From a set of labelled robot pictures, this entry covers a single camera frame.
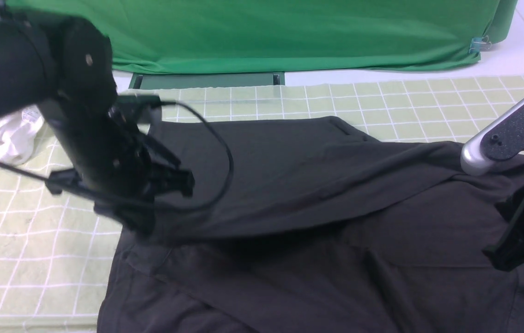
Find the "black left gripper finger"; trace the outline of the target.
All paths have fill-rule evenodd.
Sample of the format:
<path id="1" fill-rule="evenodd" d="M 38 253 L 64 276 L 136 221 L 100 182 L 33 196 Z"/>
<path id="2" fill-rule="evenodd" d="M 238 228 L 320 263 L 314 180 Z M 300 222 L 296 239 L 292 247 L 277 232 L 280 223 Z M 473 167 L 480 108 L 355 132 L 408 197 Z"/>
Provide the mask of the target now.
<path id="1" fill-rule="evenodd" d="M 195 178 L 192 171 L 187 169 L 153 166 L 149 172 L 149 185 L 155 196 L 179 192 L 183 197 L 192 197 Z"/>
<path id="2" fill-rule="evenodd" d="M 95 213 L 108 217 L 139 235 L 151 235 L 156 228 L 154 199 L 130 199 L 130 203 L 118 200 L 96 200 Z"/>

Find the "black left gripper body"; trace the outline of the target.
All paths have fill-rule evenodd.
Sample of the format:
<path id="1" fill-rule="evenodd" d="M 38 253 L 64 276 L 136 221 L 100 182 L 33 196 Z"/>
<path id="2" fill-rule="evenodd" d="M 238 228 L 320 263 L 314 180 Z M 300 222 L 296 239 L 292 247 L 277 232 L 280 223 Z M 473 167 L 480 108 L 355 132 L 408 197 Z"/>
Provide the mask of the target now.
<path id="1" fill-rule="evenodd" d="M 152 167 L 180 169 L 175 154 L 112 107 L 89 108 L 67 100 L 40 104 L 73 165 L 50 173 L 46 186 L 52 194 L 68 191 L 93 201 L 154 199 L 149 185 Z"/>

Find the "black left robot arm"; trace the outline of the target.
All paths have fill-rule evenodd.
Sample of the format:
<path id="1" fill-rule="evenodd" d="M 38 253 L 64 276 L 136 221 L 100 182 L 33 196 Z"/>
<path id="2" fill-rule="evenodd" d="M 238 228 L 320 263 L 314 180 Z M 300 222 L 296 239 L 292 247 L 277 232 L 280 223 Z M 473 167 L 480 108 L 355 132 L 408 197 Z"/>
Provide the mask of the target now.
<path id="1" fill-rule="evenodd" d="M 162 209 L 156 196 L 191 196 L 194 177 L 138 129 L 142 113 L 164 103 L 118 96 L 111 66 L 110 40 L 87 19 L 0 8 L 0 118 L 37 106 L 73 165 L 39 179 L 148 236 Z"/>

